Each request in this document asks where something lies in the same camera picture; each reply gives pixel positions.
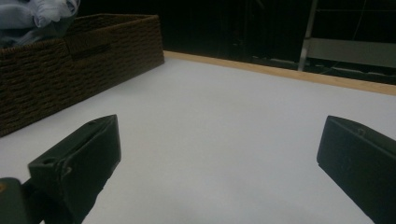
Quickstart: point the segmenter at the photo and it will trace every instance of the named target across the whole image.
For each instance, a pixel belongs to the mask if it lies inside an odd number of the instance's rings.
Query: table surface
[[[0,138],[0,176],[27,180],[29,161],[117,114],[122,160],[85,224],[373,223],[316,156],[329,115],[395,139],[393,87],[350,82],[368,88],[353,90],[165,55],[164,65]]]

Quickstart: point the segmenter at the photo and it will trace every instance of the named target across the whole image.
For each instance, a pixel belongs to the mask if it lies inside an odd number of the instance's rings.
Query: dark background
[[[319,0],[312,36],[396,43],[396,0],[364,2]],[[312,0],[81,0],[78,15],[158,14],[166,50],[296,69],[311,4]],[[287,63],[271,63],[274,59]],[[333,64],[312,60],[317,63]],[[338,65],[363,71],[353,78],[396,83],[394,69]],[[367,74],[372,70],[384,76]]]

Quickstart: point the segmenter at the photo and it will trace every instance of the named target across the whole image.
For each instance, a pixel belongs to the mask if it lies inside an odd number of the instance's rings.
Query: wooden trim
[[[231,67],[236,69],[247,70],[251,72],[263,73],[266,75],[277,76],[277,77],[287,77],[303,81],[315,82],[320,84],[326,84],[337,87],[350,88],[360,91],[371,91],[387,95],[396,95],[396,86],[361,81],[356,79],[344,78],[344,77],[331,77],[314,73],[300,72],[283,68],[263,66],[253,63],[240,63],[229,60],[222,60],[216,58],[209,58],[185,53],[178,53],[173,51],[164,51],[164,56],[169,58],[187,60],[198,63],[209,63],[224,67]]]

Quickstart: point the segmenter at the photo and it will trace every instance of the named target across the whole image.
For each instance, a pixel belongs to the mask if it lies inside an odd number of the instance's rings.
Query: white table
[[[0,176],[27,180],[29,161],[117,114],[121,163],[84,224],[373,223],[318,167],[318,145],[328,115],[395,139],[395,112],[392,95],[167,57],[0,138]]]

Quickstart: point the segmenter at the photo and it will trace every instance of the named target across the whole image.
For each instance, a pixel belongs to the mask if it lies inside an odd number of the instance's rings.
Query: brown woven basket
[[[0,49],[0,136],[163,63],[158,16],[75,19],[66,36]]]

